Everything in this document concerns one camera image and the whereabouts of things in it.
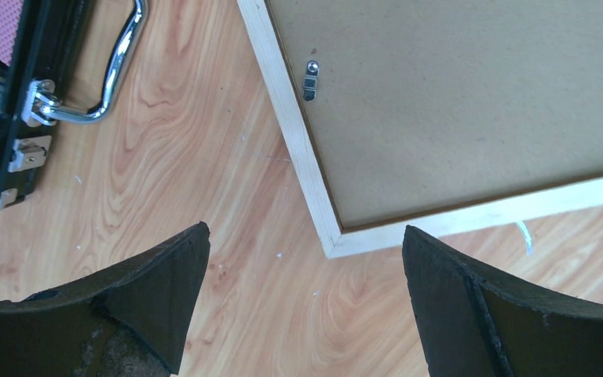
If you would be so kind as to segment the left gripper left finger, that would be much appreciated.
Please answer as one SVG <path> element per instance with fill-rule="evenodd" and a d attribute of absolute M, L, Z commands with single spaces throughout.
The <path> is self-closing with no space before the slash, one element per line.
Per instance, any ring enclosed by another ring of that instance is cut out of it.
<path fill-rule="evenodd" d="M 172 376 L 210 255 L 204 222 L 23 301 L 0 301 L 0 376 Z"/>

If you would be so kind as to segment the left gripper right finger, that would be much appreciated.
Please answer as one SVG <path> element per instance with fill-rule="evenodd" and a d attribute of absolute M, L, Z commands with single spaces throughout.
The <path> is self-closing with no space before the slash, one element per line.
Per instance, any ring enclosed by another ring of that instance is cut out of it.
<path fill-rule="evenodd" d="M 431 376 L 603 376 L 603 305 L 532 284 L 408 226 L 411 306 Z"/>

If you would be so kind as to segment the brown cardboard backing board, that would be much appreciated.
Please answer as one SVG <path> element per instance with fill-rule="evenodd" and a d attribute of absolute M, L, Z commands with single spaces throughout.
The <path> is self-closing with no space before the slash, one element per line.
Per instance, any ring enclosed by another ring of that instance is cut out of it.
<path fill-rule="evenodd" d="M 603 1 L 270 1 L 341 223 L 603 174 Z"/>

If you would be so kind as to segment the light wooden picture frame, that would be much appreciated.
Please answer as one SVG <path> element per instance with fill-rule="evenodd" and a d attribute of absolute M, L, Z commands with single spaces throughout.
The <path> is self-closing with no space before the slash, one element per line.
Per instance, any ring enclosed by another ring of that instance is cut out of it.
<path fill-rule="evenodd" d="M 603 206 L 602 174 L 502 199 L 461 205 L 456 209 L 432 210 L 427 215 L 401 221 L 345 229 L 331 201 L 329 186 L 307 129 L 269 8 L 264 1 L 240 1 L 238 6 L 327 258 L 395 247 L 401 243 L 406 225 L 417 226 L 432 236 L 442 237 Z"/>

